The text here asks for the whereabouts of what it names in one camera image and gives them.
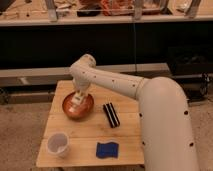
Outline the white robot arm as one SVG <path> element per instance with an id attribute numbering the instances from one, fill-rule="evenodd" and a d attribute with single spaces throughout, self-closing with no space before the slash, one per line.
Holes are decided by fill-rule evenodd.
<path id="1" fill-rule="evenodd" d="M 178 83 L 99 70 L 89 54 L 69 72 L 78 90 L 96 84 L 138 101 L 146 171 L 200 171 L 187 98 Z"/>

